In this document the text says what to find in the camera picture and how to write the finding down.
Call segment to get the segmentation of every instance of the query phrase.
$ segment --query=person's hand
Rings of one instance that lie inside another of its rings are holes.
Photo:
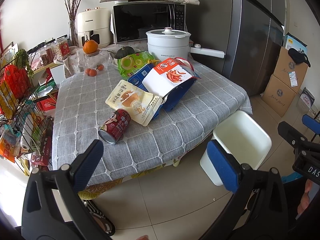
[[[149,240],[147,235],[139,237],[137,240]]]
[[[313,182],[310,179],[307,179],[304,194],[302,195],[301,202],[298,206],[298,214],[299,215],[302,214],[303,211],[305,211],[306,208],[309,206],[310,200],[309,200],[308,193],[311,190],[312,183]]]

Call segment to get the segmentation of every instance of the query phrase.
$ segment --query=bottle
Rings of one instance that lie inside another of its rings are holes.
[[[54,40],[48,41],[46,43],[46,45],[44,46],[44,50],[47,54],[47,58],[48,58],[48,63],[52,63],[53,59],[54,59],[54,54],[53,54],[53,48],[52,48],[52,43],[54,42]]]
[[[47,57],[47,54],[46,54],[44,48],[41,48],[39,50],[39,58],[40,58],[40,62],[41,62],[42,66],[48,65],[49,61],[48,61],[48,57]]]
[[[66,59],[70,54],[70,48],[68,45],[68,40],[65,36],[62,36],[54,41],[54,50],[57,54],[57,60],[63,61]]]

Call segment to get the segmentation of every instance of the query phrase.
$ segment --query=label sticker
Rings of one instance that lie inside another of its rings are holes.
[[[289,77],[290,77],[291,86],[292,87],[298,86],[296,72],[295,71],[289,72]]]

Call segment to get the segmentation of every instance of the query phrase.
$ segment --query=black bag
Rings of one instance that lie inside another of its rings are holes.
[[[293,59],[295,64],[306,63],[309,67],[311,67],[308,57],[304,53],[298,52],[296,49],[291,48],[288,51],[289,56]]]

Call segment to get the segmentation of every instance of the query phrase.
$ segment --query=blue gripper pad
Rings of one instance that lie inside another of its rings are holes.
[[[73,161],[70,174],[73,175],[75,193],[85,189],[102,156],[103,143],[100,140],[94,140],[87,150]]]
[[[302,117],[302,123],[309,129],[311,129],[314,133],[320,134],[320,123],[318,123],[315,119],[313,119],[309,115],[305,114]]]
[[[220,176],[224,187],[235,193],[239,187],[241,170],[238,161],[232,154],[226,153],[217,140],[211,140],[207,145],[210,161]]]

